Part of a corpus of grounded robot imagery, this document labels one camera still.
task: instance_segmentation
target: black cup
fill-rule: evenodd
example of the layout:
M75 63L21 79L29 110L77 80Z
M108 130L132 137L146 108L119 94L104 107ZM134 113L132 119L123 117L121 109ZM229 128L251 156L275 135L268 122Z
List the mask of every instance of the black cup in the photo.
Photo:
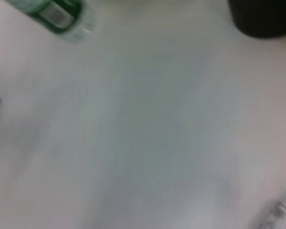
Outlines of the black cup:
M286 0L228 0L237 28L257 38L286 35Z

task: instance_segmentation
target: bottle label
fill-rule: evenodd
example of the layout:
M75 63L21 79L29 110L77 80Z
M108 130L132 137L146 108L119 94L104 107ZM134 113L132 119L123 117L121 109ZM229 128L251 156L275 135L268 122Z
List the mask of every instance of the bottle label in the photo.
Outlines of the bottle label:
M79 19L82 0L8 0L13 6L56 34L67 32Z

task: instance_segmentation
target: black object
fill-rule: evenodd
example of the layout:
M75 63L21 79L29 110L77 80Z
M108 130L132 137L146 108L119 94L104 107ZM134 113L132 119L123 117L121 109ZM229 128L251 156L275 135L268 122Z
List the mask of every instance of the black object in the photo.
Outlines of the black object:
M228 0L237 28L257 38L286 35L286 0Z

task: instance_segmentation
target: white table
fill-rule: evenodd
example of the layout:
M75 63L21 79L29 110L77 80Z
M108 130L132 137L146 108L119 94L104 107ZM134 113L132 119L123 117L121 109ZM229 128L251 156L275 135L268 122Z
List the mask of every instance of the white table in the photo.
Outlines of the white table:
M0 0L0 229L245 229L278 195L286 38L177 2L72 45Z

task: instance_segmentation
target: green bottle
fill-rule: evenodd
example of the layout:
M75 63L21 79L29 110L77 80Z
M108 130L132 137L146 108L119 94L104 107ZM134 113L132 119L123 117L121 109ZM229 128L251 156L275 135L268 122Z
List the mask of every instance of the green bottle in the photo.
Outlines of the green bottle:
M81 41L94 26L94 10L84 0L6 1L68 42Z

